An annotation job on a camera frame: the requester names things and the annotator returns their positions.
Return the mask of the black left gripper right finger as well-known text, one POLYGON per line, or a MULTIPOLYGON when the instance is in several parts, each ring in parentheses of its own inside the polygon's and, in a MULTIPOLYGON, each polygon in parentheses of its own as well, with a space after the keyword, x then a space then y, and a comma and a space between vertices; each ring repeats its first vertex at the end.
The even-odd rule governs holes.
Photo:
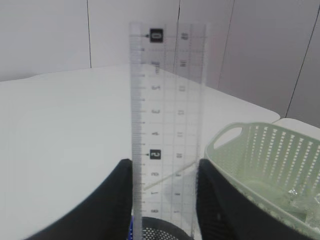
POLYGON ((285 194, 226 178, 208 159, 197 169, 196 215, 203 240, 316 240, 318 229, 288 210, 285 194))

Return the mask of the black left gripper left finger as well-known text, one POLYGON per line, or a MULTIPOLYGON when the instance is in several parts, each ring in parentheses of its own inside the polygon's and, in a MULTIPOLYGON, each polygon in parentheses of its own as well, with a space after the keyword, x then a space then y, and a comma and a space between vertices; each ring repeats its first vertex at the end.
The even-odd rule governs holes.
POLYGON ((122 159, 83 202, 31 240, 125 240, 133 206, 133 164, 122 159))

